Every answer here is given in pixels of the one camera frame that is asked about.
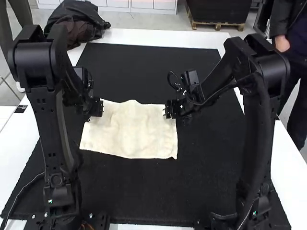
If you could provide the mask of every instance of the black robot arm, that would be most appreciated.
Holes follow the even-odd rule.
[[[66,37],[63,25],[53,26],[47,38],[38,25],[25,27],[8,53],[8,63],[14,79],[25,88],[37,121],[45,161],[46,216],[54,229],[79,229],[82,198],[77,169],[82,160],[79,148],[69,141],[63,105],[74,106],[88,120],[102,116],[103,104],[93,96],[94,81],[87,70],[72,67]]]
[[[191,121],[193,114],[216,103],[225,91],[238,87],[243,95],[246,133],[242,172],[237,183],[237,213],[212,213],[212,229],[266,229],[273,190],[270,168],[276,112],[290,66],[261,35],[229,38],[225,55],[203,82],[195,70],[168,82],[177,99],[165,104],[166,118]]]

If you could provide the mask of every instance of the dark jacket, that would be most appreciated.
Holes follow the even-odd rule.
[[[64,0],[49,17],[44,34],[47,36],[54,24],[64,24],[68,31],[68,49],[82,42],[102,37],[111,24],[98,15],[98,7],[89,1]]]
[[[302,11],[307,0],[275,0],[272,10],[270,38],[286,35]]]

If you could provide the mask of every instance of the table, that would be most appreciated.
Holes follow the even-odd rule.
[[[14,113],[16,106],[0,106],[0,132]]]
[[[228,33],[219,32],[188,32],[188,31],[160,31],[136,29],[111,29],[96,43],[215,48],[221,56],[224,55],[224,41],[229,38]],[[85,44],[68,52],[73,65],[78,62]],[[243,97],[235,89],[237,98],[243,108]],[[3,210],[14,189],[26,162],[28,161],[37,141],[39,133],[35,116],[30,103],[25,96],[21,104],[29,107],[23,114],[13,114],[4,129],[0,132],[0,210]],[[286,212],[293,230],[305,228],[304,208],[307,207],[307,165],[292,142],[281,121],[276,121],[273,151],[272,151],[272,181]],[[23,230],[26,221],[12,220],[8,222],[7,230]],[[183,230],[183,227],[117,225],[110,229],[155,229],[155,230]]]

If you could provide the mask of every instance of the cloth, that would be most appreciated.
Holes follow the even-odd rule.
[[[111,27],[98,15],[98,7],[89,1],[64,0],[49,17],[44,29],[48,36],[54,24],[64,24],[68,30],[68,49],[81,42],[89,42],[102,37],[103,30]]]
[[[161,104],[136,100],[115,103],[104,100],[102,117],[86,122],[80,149],[124,158],[177,158],[176,121],[163,116]]]
[[[287,131],[297,148],[301,150],[307,138],[307,59],[295,52],[292,49],[292,44],[291,48],[283,54],[290,61],[291,75],[286,82],[278,114],[281,113],[300,79],[299,92],[289,117]]]
[[[274,0],[270,23],[270,38],[287,34],[298,16],[307,11],[306,5],[307,0]]]
[[[25,25],[33,25],[31,9],[28,0],[9,0],[9,3],[21,27],[24,27]],[[12,43],[13,37],[8,13],[6,10],[6,0],[0,0],[0,46],[6,60]]]
[[[291,49],[307,57],[307,14],[302,14],[296,20],[287,34]]]

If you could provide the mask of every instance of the white towel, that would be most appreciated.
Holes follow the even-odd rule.
[[[163,116],[162,104],[104,100],[102,117],[84,124],[80,149],[124,158],[177,159],[176,121]]]

